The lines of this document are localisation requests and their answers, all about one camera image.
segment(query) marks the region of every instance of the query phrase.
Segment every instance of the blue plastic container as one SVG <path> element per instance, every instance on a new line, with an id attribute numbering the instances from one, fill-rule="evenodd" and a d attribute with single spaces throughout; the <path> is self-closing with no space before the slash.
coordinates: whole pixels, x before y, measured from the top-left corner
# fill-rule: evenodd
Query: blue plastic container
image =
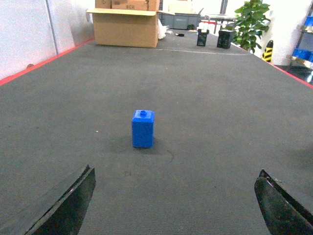
<path id="1" fill-rule="evenodd" d="M 301 53 L 301 49 L 295 48 L 293 50 L 292 56 L 299 57 L 300 53 Z"/>
<path id="2" fill-rule="evenodd" d="M 136 110 L 132 119 L 133 147 L 151 148 L 153 146 L 155 114 L 153 111 Z"/>
<path id="3" fill-rule="evenodd" d="M 311 51 L 309 50 L 302 50 L 302 52 L 300 53 L 300 59 L 303 59 L 303 60 L 308 60 L 309 57 L 311 56 Z"/>
<path id="4" fill-rule="evenodd" d="M 305 26 L 313 26 L 313 16 L 307 16 L 307 19 L 304 22 Z"/>
<path id="5" fill-rule="evenodd" d="M 309 57 L 309 61 L 313 62 L 313 52 L 311 52 L 311 56 Z"/>
<path id="6" fill-rule="evenodd" d="M 303 60 L 308 60 L 309 57 L 311 56 L 311 51 L 295 48 L 292 53 L 292 56 L 298 57 Z"/>

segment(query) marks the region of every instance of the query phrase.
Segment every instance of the green plant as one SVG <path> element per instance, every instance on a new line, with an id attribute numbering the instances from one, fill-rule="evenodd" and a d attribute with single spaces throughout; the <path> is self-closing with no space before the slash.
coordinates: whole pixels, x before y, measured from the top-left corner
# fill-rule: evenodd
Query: green plant
<path id="1" fill-rule="evenodd" d="M 237 20 L 233 43 L 245 50 L 252 50 L 253 53 L 256 47 L 261 49 L 256 40 L 257 36 L 261 38 L 263 32 L 269 29 L 270 20 L 265 16 L 267 11 L 269 11 L 269 5 L 262 3 L 262 0 L 245 1 L 242 7 L 235 10 Z"/>

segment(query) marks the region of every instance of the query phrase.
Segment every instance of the shelf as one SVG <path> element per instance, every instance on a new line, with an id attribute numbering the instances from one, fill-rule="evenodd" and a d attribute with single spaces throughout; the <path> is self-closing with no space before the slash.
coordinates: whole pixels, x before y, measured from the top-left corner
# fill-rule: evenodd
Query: shelf
<path id="1" fill-rule="evenodd" d="M 306 33 L 313 33 L 313 26 L 302 26 L 301 27 L 302 32 L 306 32 Z"/>
<path id="2" fill-rule="evenodd" d="M 287 58 L 296 62 L 297 64 L 304 65 L 305 67 L 313 70 L 313 62 L 310 62 L 308 60 L 303 60 L 292 55 L 287 55 Z"/>

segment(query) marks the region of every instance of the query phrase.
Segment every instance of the yellow and black striped post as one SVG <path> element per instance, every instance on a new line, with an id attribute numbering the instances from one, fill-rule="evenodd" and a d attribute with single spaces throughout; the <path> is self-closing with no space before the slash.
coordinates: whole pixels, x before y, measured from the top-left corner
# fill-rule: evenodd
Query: yellow and black striped post
<path id="1" fill-rule="evenodd" d="M 262 54 L 262 60 L 266 61 L 266 62 L 270 62 L 272 59 L 272 53 L 273 53 L 273 45 L 274 42 L 273 40 L 270 40 Z"/>

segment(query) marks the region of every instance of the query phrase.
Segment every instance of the black container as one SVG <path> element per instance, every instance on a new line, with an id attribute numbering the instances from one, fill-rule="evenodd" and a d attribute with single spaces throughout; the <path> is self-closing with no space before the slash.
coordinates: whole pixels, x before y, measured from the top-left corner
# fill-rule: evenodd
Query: black container
<path id="1" fill-rule="evenodd" d="M 209 34 L 209 30 L 198 29 L 197 46 L 205 47 L 206 38 Z"/>
<path id="2" fill-rule="evenodd" d="M 230 43 L 233 39 L 234 31 L 222 29 L 219 31 L 219 38 L 217 40 L 217 47 L 229 49 Z"/>

